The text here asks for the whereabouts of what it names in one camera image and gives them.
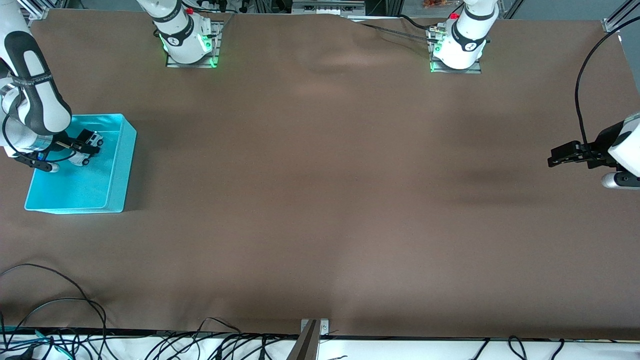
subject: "metal bracket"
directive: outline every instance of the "metal bracket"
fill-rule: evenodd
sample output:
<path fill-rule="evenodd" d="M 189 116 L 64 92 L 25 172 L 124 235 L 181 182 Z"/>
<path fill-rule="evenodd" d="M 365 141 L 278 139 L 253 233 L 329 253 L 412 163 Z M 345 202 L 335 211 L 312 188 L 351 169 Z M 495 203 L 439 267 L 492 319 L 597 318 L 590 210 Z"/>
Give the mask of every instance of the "metal bracket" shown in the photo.
<path fill-rule="evenodd" d="M 320 344 L 320 331 L 323 329 L 322 322 L 327 319 L 305 319 L 306 325 L 293 345 L 287 360 L 317 360 L 318 346 Z"/>
<path fill-rule="evenodd" d="M 623 23 L 623 20 L 640 6 L 640 0 L 625 0 L 608 18 L 602 20 L 602 28 L 606 33 L 610 33 Z"/>
<path fill-rule="evenodd" d="M 311 319 L 302 319 L 300 322 L 300 332 L 305 330 L 305 326 Z M 320 335 L 327 335 L 329 333 L 329 319 L 320 319 Z"/>
<path fill-rule="evenodd" d="M 428 30 L 425 30 L 427 37 L 430 39 L 436 39 L 438 42 L 429 42 L 429 65 L 431 66 L 431 72 L 448 72 L 450 74 L 480 74 L 480 60 L 476 60 L 473 65 L 467 69 L 452 69 L 445 65 L 442 60 L 433 55 L 434 51 L 440 50 L 440 46 L 447 36 L 447 24 L 439 22 L 436 26 L 431 26 Z"/>
<path fill-rule="evenodd" d="M 220 46 L 222 46 L 222 29 L 224 28 L 224 21 L 211 21 L 211 38 L 203 40 L 205 45 L 211 46 L 211 51 L 202 59 L 190 63 L 183 64 L 175 61 L 169 54 L 166 55 L 167 67 L 191 67 L 198 69 L 210 69 L 218 67 L 218 58 L 220 57 Z"/>

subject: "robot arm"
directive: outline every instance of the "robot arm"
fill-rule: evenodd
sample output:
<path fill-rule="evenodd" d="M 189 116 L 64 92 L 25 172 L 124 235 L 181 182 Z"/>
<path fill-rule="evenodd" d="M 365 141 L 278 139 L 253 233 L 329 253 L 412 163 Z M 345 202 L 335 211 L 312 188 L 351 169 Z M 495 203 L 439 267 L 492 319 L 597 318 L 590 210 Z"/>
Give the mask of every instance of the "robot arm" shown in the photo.
<path fill-rule="evenodd" d="M 0 58 L 11 69 L 10 82 L 18 88 L 3 96 L 3 111 L 38 135 L 64 131 L 71 122 L 71 109 L 58 92 L 16 0 L 0 0 L 0 41 Z"/>
<path fill-rule="evenodd" d="M 499 13 L 498 0 L 465 0 L 460 17 L 445 23 L 447 35 L 433 55 L 450 68 L 469 68 L 482 56 L 486 36 Z"/>
<path fill-rule="evenodd" d="M 596 140 L 584 145 L 577 140 L 551 150 L 549 167 L 586 162 L 588 168 L 611 167 L 602 177 L 610 189 L 640 190 L 640 113 L 602 130 Z"/>
<path fill-rule="evenodd" d="M 212 51 L 203 37 L 211 20 L 187 9 L 181 0 L 138 0 L 160 32 L 166 52 L 178 63 L 191 64 Z"/>
<path fill-rule="evenodd" d="M 67 136 L 71 109 L 58 92 L 16 0 L 0 0 L 0 58 L 11 70 L 9 77 L 0 79 L 0 146 L 7 155 L 46 172 L 57 171 L 57 162 L 63 160 L 87 165 L 88 158 L 99 152 L 102 137 L 89 130 L 77 138 Z M 65 149 L 71 155 L 47 160 L 50 152 Z"/>

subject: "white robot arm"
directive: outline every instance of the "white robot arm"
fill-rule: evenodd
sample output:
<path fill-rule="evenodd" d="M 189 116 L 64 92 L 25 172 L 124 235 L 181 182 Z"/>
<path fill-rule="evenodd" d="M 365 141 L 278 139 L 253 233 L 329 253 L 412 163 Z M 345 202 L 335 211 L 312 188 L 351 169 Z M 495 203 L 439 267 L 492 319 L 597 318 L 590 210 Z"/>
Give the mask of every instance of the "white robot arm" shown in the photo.
<path fill-rule="evenodd" d="M 166 52 L 177 62 L 191 64 L 211 52 L 203 37 L 211 34 L 211 20 L 187 9 L 181 0 L 138 0 L 160 32 Z"/>
<path fill-rule="evenodd" d="M 447 35 L 433 55 L 450 68 L 469 68 L 482 56 L 499 13 L 498 0 L 465 0 L 460 17 L 446 21 Z"/>
<path fill-rule="evenodd" d="M 9 77 L 0 79 L 0 146 L 7 155 L 29 167 L 55 172 L 59 169 L 56 162 L 62 159 L 47 161 L 47 155 L 70 149 L 72 154 L 65 160 L 86 165 L 99 148 L 67 136 L 71 109 L 58 92 L 16 0 L 0 0 L 0 58 L 11 71 Z M 99 137 L 88 131 L 81 135 L 79 138 Z"/>
<path fill-rule="evenodd" d="M 71 122 L 71 109 L 58 92 L 16 0 L 0 0 L 0 40 L 0 58 L 13 74 L 0 85 L 11 82 L 20 90 L 6 92 L 2 110 L 38 135 L 64 131 Z"/>

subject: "brown table surface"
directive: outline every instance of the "brown table surface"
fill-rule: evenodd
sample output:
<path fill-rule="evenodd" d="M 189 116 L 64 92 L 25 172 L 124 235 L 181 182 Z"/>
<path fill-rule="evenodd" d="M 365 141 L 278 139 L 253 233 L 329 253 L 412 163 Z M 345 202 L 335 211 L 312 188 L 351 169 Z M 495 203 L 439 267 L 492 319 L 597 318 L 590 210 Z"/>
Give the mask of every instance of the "brown table surface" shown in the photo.
<path fill-rule="evenodd" d="M 2 268 L 61 270 L 118 328 L 640 338 L 640 194 L 546 162 L 579 138 L 599 23 L 498 21 L 466 76 L 331 15 L 235 16 L 217 69 L 165 68 L 153 29 L 81 10 L 33 25 L 74 113 L 123 113 L 138 142 L 121 214 L 24 211 L 31 171 L 0 159 Z M 590 139 L 640 109 L 615 38 L 580 96 Z M 0 286 L 9 323 L 77 295 L 35 269 Z M 100 324 L 66 303 L 28 325 Z"/>

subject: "teal plastic bin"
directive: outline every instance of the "teal plastic bin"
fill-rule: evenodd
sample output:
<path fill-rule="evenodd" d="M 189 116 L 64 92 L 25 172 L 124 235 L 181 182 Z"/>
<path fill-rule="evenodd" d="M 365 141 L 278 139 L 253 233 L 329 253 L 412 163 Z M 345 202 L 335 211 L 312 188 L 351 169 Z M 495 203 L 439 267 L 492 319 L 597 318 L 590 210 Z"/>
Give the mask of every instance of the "teal plastic bin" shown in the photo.
<path fill-rule="evenodd" d="M 51 214 L 122 212 L 136 130 L 122 114 L 74 115 L 67 133 L 75 137 L 82 129 L 103 136 L 100 152 L 83 167 L 62 161 L 58 163 L 58 172 L 35 170 L 24 203 L 26 210 Z M 69 154 L 52 152 L 49 157 L 63 158 Z"/>

